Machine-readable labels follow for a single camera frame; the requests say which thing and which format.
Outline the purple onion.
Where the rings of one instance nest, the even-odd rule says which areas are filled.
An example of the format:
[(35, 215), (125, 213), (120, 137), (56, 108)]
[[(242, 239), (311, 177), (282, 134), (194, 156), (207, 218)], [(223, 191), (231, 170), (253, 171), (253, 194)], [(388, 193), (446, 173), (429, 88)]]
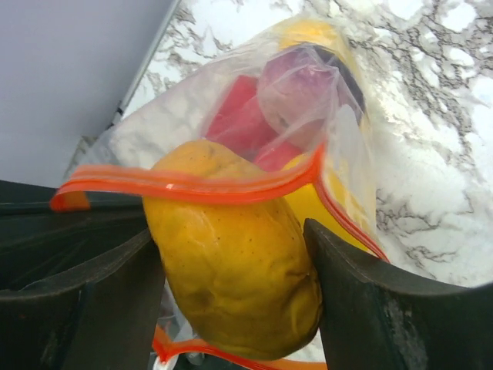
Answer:
[(310, 148), (337, 105), (335, 55), (314, 44), (284, 49), (263, 67), (257, 99), (267, 123), (294, 146)]

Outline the red bell pepper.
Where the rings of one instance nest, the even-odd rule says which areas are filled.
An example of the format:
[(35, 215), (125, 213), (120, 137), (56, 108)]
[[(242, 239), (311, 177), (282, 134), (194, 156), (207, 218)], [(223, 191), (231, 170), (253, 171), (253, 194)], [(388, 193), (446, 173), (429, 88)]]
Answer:
[(257, 78), (252, 76), (234, 80), (204, 136), (268, 172), (282, 169), (301, 154), (287, 141), (274, 143), (278, 134), (260, 111)]

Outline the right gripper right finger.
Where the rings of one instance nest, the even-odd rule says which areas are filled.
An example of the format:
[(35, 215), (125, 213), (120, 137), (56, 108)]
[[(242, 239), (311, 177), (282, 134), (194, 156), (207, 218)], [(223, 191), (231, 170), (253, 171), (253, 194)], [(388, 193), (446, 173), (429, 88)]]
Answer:
[(492, 285), (464, 288), (395, 267), (307, 219), (328, 368), (490, 369)]

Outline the small orange fruit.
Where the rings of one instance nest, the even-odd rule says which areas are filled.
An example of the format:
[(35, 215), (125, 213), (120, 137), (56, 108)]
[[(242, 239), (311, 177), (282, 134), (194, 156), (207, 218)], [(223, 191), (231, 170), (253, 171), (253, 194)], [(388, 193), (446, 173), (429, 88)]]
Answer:
[(203, 340), (254, 360), (311, 342), (320, 283), (285, 199), (221, 206), (146, 197), (143, 208), (173, 297)]

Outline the clear zip top bag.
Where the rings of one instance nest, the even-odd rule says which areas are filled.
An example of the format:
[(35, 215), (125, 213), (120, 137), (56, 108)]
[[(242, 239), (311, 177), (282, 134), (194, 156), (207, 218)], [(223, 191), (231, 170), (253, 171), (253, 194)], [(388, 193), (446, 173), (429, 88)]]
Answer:
[(308, 219), (384, 258), (371, 107), (340, 30), (302, 15), (200, 67), (103, 134), (51, 208), (143, 202), (166, 272), (153, 339), (163, 369), (209, 354), (249, 369), (323, 369), (290, 355), (323, 298)]

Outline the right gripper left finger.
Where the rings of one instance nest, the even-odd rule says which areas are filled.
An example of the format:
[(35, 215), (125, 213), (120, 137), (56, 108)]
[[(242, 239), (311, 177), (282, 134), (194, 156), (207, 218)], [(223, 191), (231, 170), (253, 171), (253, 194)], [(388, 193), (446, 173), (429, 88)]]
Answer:
[(138, 198), (1, 183), (1, 367), (145, 369), (164, 285)]

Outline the yellow lemon front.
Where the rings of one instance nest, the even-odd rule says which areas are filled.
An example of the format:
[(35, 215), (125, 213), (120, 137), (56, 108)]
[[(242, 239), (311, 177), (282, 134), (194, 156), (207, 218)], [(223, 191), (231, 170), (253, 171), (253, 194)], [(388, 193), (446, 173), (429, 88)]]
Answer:
[(291, 19), (279, 30), (288, 60), (278, 116), (296, 124), (295, 146), (319, 136), (326, 144), (317, 183), (284, 198), (300, 221), (313, 218), (355, 247), (382, 255), (375, 235), (371, 124), (356, 62), (326, 22)]

